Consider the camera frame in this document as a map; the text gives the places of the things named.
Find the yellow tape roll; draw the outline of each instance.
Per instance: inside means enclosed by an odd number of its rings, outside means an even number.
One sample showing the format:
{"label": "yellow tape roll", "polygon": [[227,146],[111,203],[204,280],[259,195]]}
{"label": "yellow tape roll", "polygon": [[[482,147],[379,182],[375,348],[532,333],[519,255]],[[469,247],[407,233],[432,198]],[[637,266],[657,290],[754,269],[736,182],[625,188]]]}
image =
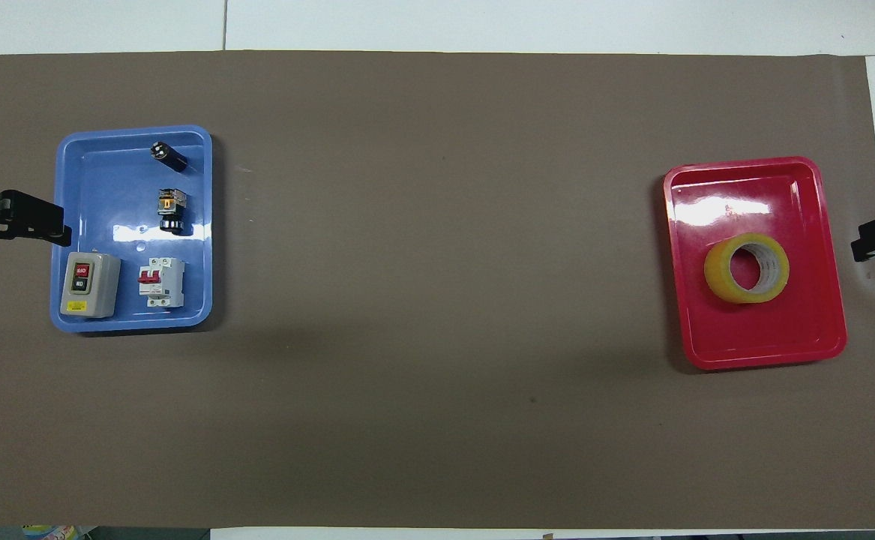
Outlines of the yellow tape roll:
{"label": "yellow tape roll", "polygon": [[[731,274],[731,257],[737,250],[746,250],[760,264],[760,277],[750,289],[739,286]],[[704,260],[707,284],[722,300],[732,304],[769,302],[781,294],[790,277],[790,261],[777,240],[758,232],[747,232],[718,242]]]}

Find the blue tray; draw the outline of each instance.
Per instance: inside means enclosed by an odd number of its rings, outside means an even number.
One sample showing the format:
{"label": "blue tray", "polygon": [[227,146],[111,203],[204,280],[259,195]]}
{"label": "blue tray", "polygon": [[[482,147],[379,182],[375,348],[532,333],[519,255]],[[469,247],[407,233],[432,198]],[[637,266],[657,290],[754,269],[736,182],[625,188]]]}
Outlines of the blue tray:
{"label": "blue tray", "polygon": [[[174,172],[154,160],[150,146],[158,140],[187,158],[184,172]],[[61,141],[54,203],[64,208],[64,224],[73,229],[73,243],[51,249],[50,319],[54,326],[64,332],[129,331],[190,327],[207,318],[214,300],[211,158],[211,134],[198,126],[74,133]],[[160,230],[157,196],[161,188],[187,194],[184,221],[193,224],[190,235]],[[111,317],[61,314],[67,254],[73,251],[97,251],[121,259],[118,298]],[[182,307],[146,307],[136,278],[150,257],[184,261]]]}

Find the white circuit breaker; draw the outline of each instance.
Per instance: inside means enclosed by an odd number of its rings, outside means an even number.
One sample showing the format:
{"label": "white circuit breaker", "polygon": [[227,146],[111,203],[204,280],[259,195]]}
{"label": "white circuit breaker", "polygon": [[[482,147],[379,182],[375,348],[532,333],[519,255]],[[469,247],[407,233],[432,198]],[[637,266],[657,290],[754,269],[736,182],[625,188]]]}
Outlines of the white circuit breaker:
{"label": "white circuit breaker", "polygon": [[61,314],[99,319],[114,314],[121,260],[104,253],[70,252],[64,271]]}
{"label": "white circuit breaker", "polygon": [[153,256],[140,267],[140,296],[149,308],[179,308],[184,305],[184,261],[172,256]]}

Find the gray switch box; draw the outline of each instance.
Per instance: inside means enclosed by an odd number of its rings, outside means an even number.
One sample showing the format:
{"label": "gray switch box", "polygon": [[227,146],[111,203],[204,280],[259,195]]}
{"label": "gray switch box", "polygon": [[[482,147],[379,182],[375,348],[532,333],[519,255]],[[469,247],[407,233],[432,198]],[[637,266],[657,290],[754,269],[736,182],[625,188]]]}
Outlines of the gray switch box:
{"label": "gray switch box", "polygon": [[67,255],[61,314],[99,319],[114,314],[121,260],[104,253]]}

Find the brown mat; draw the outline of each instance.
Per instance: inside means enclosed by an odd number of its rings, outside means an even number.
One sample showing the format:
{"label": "brown mat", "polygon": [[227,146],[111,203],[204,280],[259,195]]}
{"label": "brown mat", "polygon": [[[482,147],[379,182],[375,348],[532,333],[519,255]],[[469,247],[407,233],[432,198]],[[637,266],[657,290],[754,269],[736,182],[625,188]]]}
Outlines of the brown mat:
{"label": "brown mat", "polygon": [[[49,247],[0,241],[0,524],[875,527],[863,58],[0,57],[0,190],[179,123],[219,143],[203,331],[63,334]],[[662,175],[790,155],[850,344],[694,372]]]}

